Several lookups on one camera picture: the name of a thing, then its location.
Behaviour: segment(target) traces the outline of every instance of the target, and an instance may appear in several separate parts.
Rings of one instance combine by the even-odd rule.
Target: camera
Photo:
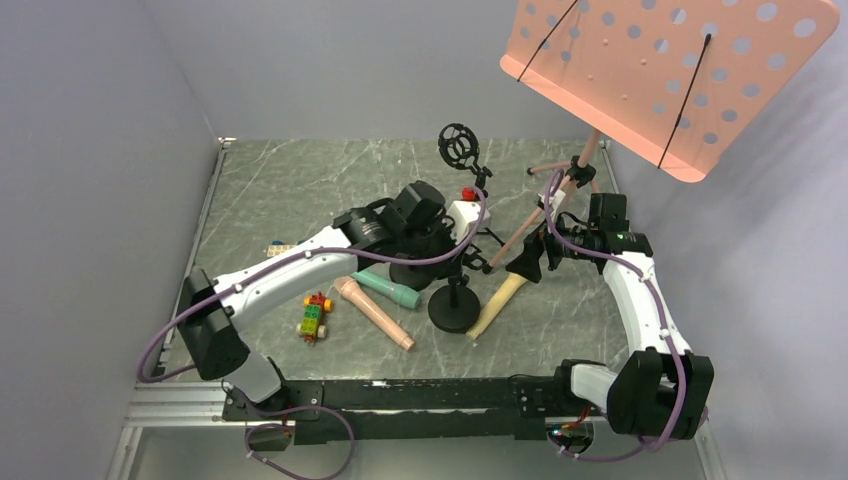
[[[586,250],[617,255],[622,252],[640,252],[654,255],[648,238],[630,231],[627,220],[627,197],[618,193],[593,193],[589,202],[589,219],[567,227],[565,217],[556,219],[557,232],[569,243]],[[603,273],[607,260],[591,257],[562,245],[551,233],[545,232],[545,251],[548,253],[548,270],[555,270],[563,258],[590,260]]]

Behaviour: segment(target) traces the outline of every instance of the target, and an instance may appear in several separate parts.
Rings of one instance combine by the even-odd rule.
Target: pink music stand
[[[518,78],[571,0],[520,0],[501,68]],[[713,35],[662,170],[702,180],[827,40],[829,0],[580,0],[522,83],[657,165]]]

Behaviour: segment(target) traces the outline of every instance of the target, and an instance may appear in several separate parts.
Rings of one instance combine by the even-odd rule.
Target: gray marble table
[[[550,140],[482,140],[481,163],[494,178],[486,185],[492,230],[506,238],[534,208],[547,174],[528,176],[528,166],[580,153],[583,144]],[[607,165],[592,162],[603,191],[612,191]],[[435,140],[286,140],[236,141],[224,162],[202,233],[196,263],[210,277],[253,265],[266,258],[273,240],[296,243],[331,223],[350,207],[394,197],[404,185],[424,180],[448,202],[473,183],[468,172],[450,169]],[[577,192],[569,210],[588,214],[589,188]],[[475,241],[487,257],[498,245],[490,237]],[[507,259],[520,252],[515,247]],[[302,296],[285,302],[258,320],[246,334],[252,346],[271,356],[291,379],[465,378],[516,373],[550,375],[564,358],[606,362],[626,360],[626,338],[611,292],[589,262],[563,261],[555,272],[545,268],[538,285],[528,284],[510,301],[476,341],[436,329],[426,300],[444,282],[424,290],[417,311],[405,310],[373,293],[415,340],[403,351],[356,307],[339,297],[331,284],[320,290],[333,298],[328,338],[307,346],[295,333],[302,318]],[[386,265],[372,270],[388,276]],[[469,286],[481,304],[506,278],[468,272]],[[174,337],[168,368],[189,363],[179,335]],[[193,372],[178,381],[197,380]]]

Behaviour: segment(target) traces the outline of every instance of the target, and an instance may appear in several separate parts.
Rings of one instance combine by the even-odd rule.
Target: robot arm
[[[617,374],[595,362],[566,360],[560,377],[565,379],[567,391],[606,412],[616,433],[657,437],[676,401],[679,379],[672,357],[676,355],[683,364],[687,387],[670,438],[689,439],[700,425],[712,385],[713,367],[708,357],[692,353],[667,313],[668,307],[656,283],[657,297],[666,312],[665,328],[660,322],[657,302],[644,280],[618,261],[610,261],[623,260],[647,278],[653,277],[653,251],[645,235],[629,231],[626,202],[624,195],[593,194],[588,227],[569,229],[562,219],[556,223],[560,236],[578,247],[607,254],[606,258],[563,247],[551,238],[551,232],[545,234],[550,269],[563,257],[595,263],[618,304],[630,355]],[[671,337],[676,351],[670,351],[666,337]]]
[[[468,219],[447,222],[444,204],[438,190],[415,182],[397,198],[353,208],[296,248],[252,267],[213,280],[195,268],[183,283],[180,311],[230,292],[178,325],[200,378],[223,378],[255,404],[281,397],[275,394],[283,388],[282,375],[270,360],[251,352],[241,333],[296,295],[376,263],[347,249],[410,258],[433,258],[449,252],[464,240],[455,239],[451,229],[468,223]],[[319,248],[334,251],[313,253]],[[440,278],[452,262],[453,258],[421,268]]]

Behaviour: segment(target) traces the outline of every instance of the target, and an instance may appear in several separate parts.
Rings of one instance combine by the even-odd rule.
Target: metal frame
[[[212,204],[212,197],[215,194],[215,188],[218,186],[218,179],[221,177],[221,168],[224,165],[224,159],[227,156],[227,151],[230,149],[233,142],[235,141],[235,138],[230,137],[218,138],[218,143],[220,144],[220,147],[218,149],[218,157],[215,160],[215,167],[212,169],[212,176],[209,178],[209,186],[206,189],[206,196],[203,199],[203,206],[200,208],[200,216],[197,221],[197,229],[194,232],[194,240],[192,241],[191,252],[189,253],[188,257],[188,264],[186,265],[185,273],[183,276],[188,275],[189,271],[191,271],[192,265],[194,265],[194,258],[197,255],[197,249],[200,247],[200,236],[203,233],[203,227],[206,224],[206,217],[209,213],[209,206]],[[177,313],[178,300],[179,298],[174,300],[174,309],[171,313],[172,315],[176,315]],[[171,332],[168,332],[168,334],[165,336],[163,344],[160,347],[161,353],[159,354],[157,361],[155,363],[151,362],[149,365],[147,365],[149,370],[152,370],[153,367],[155,367],[156,365],[161,365],[168,360],[168,357],[170,355],[170,344],[171,340],[173,339],[173,336],[173,330]],[[170,385],[171,384],[159,384],[155,387],[161,388]],[[133,400],[130,402],[130,414],[128,414],[127,418],[125,419],[124,428],[121,431],[121,436],[118,438],[118,445],[115,448],[115,454],[112,456],[112,463],[109,466],[109,472],[106,474],[107,480],[127,480],[130,477],[132,465],[135,462],[135,455],[138,452],[138,444],[141,440],[141,434],[144,431],[143,426],[133,425],[133,422],[135,421],[132,418],[133,406],[136,403],[136,397],[139,396],[140,392],[148,391],[149,387],[154,386],[136,385],[136,394],[133,396]],[[218,408],[218,411],[220,412],[224,406],[224,392],[220,390],[220,388],[218,390],[221,392],[220,408]],[[168,411],[169,406],[170,405],[168,405],[167,402],[161,402],[163,412]],[[184,408],[184,414],[190,413],[190,410],[187,408],[187,405],[185,403],[182,404],[182,408]]]
[[[194,264],[195,255],[200,244],[200,236],[206,222],[206,216],[215,188],[220,177],[221,168],[226,158],[227,151],[232,146],[235,138],[220,138],[221,148],[218,153],[217,162],[209,182],[206,198],[200,212],[200,219],[195,232],[186,274]],[[609,155],[609,140],[600,142],[601,154],[604,158],[613,187],[618,192],[618,185],[612,172]],[[169,334],[163,345],[159,363],[167,361],[170,342],[173,334]],[[205,427],[205,426],[228,426],[245,428],[262,422],[236,422],[224,421],[221,413],[224,410],[227,396],[221,387],[210,382],[174,382],[154,385],[137,385],[136,392],[129,404],[124,428],[118,440],[112,464],[107,475],[107,480],[128,480],[138,452],[139,442],[145,428],[159,427]],[[573,419],[573,417],[548,418],[546,423],[559,422]],[[602,417],[592,416],[588,421],[602,421]],[[709,422],[705,422],[694,438],[705,478],[711,480],[724,480],[725,474],[721,459],[716,448],[715,440]]]

